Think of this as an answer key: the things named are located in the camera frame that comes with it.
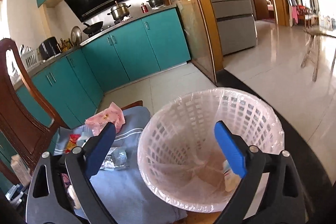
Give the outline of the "teal lower kitchen cabinets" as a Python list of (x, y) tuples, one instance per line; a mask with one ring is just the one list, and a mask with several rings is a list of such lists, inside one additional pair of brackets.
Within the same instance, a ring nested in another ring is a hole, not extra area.
[(108, 28), (29, 76), (75, 128), (97, 111), (106, 92), (190, 59), (178, 9), (170, 6)]

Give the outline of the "white dish rack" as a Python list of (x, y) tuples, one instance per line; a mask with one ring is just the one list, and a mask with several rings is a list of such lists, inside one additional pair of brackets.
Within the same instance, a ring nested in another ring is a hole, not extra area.
[(22, 44), (19, 47), (19, 55), (21, 57), (23, 65), (24, 65), (24, 67), (27, 71), (40, 64), (38, 51), (33, 50), (31, 47), (28, 47), (28, 46), (25, 46), (24, 44)]

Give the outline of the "black wok pan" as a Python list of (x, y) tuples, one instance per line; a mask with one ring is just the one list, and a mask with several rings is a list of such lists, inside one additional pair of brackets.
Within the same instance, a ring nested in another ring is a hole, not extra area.
[(99, 32), (102, 29), (103, 21), (100, 21), (100, 22), (97, 22), (91, 25), (86, 22), (83, 22), (83, 24), (85, 26), (83, 32), (86, 35), (90, 36), (92, 34), (95, 34), (96, 32)]

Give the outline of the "large pink plastic bag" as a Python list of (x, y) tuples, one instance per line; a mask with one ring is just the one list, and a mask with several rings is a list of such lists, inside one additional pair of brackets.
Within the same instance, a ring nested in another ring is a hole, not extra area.
[(92, 130), (94, 136), (99, 135), (109, 122), (114, 124), (116, 133), (119, 133), (125, 124), (123, 112), (114, 102), (108, 108), (85, 120), (85, 124)]

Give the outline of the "wooden stool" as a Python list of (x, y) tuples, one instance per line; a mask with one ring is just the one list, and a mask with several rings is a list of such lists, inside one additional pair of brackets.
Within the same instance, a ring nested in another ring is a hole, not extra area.
[(328, 30), (320, 26), (313, 26), (304, 28), (303, 31), (310, 36), (309, 42), (306, 48), (306, 52), (301, 62), (301, 68), (304, 68), (308, 60), (314, 65), (312, 74), (312, 81), (315, 83), (317, 80), (319, 69), (319, 58), (321, 53), (321, 39), (332, 38), (335, 39), (335, 30)]

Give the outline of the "white plastic lattice trash basket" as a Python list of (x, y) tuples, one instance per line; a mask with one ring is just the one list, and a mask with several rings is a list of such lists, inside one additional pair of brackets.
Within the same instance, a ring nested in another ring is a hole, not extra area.
[(252, 94), (215, 88), (178, 97), (151, 117), (138, 143), (139, 172), (157, 197), (199, 213), (225, 208), (240, 177), (229, 170), (215, 139), (218, 121), (265, 153), (285, 148), (280, 120)]

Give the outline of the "glass sliding door wooden frame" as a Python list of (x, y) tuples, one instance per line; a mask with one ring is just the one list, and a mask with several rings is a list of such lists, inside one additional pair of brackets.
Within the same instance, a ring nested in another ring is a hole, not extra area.
[(191, 62), (213, 83), (223, 69), (221, 41), (210, 0), (166, 0), (179, 9)]

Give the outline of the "dark wooden chair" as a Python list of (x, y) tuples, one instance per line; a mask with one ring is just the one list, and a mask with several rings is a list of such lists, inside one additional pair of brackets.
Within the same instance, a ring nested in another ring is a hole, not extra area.
[[(6, 62), (12, 52), (21, 77), (22, 88), (34, 104), (24, 104), (11, 82)], [(60, 127), (73, 129), (97, 111), (66, 57), (60, 57), (29, 76), (16, 43), (1, 40), (1, 133), (30, 170), (48, 151)]]

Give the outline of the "red yellow snack packet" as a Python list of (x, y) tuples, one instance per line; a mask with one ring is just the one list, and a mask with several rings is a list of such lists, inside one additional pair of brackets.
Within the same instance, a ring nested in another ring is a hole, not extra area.
[(77, 146), (77, 141), (81, 137), (80, 134), (70, 134), (69, 141), (66, 145), (64, 153), (69, 153), (71, 150)]

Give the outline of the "steel stock pot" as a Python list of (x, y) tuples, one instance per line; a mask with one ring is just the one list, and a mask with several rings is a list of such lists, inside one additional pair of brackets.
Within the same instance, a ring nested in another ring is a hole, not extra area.
[(122, 21), (126, 16), (129, 16), (130, 7), (131, 5), (115, 1), (115, 5), (110, 9), (108, 15), (111, 15), (115, 21)]

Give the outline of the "black air fryer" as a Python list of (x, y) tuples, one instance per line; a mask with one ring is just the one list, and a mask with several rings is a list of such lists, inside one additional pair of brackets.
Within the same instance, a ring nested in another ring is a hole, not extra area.
[(60, 46), (54, 36), (46, 39), (38, 47), (42, 60), (48, 60), (61, 53)]

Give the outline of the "red small canister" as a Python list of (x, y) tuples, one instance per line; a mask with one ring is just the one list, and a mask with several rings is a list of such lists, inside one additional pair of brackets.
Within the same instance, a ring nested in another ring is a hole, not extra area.
[(149, 12), (147, 6), (144, 3), (141, 3), (141, 10), (143, 13)]

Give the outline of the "clear silver snack wrapper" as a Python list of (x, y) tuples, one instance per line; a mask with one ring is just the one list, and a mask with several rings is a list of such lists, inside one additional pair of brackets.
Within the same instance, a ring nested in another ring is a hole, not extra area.
[(125, 147), (111, 147), (100, 167), (100, 170), (128, 169), (128, 158)]

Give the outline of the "steel pan lid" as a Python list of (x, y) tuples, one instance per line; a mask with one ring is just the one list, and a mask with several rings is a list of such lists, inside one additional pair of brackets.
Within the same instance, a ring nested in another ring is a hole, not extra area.
[(74, 46), (78, 46), (82, 43), (83, 36), (80, 28), (78, 26), (74, 26), (71, 30), (71, 37), (70, 37), (71, 43)]

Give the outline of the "black casserole pot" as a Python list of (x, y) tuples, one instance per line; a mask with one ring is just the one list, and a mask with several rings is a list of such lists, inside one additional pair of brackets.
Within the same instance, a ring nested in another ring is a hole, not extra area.
[(156, 7), (164, 6), (165, 5), (165, 0), (148, 0), (147, 3), (153, 9), (153, 8), (156, 8)]

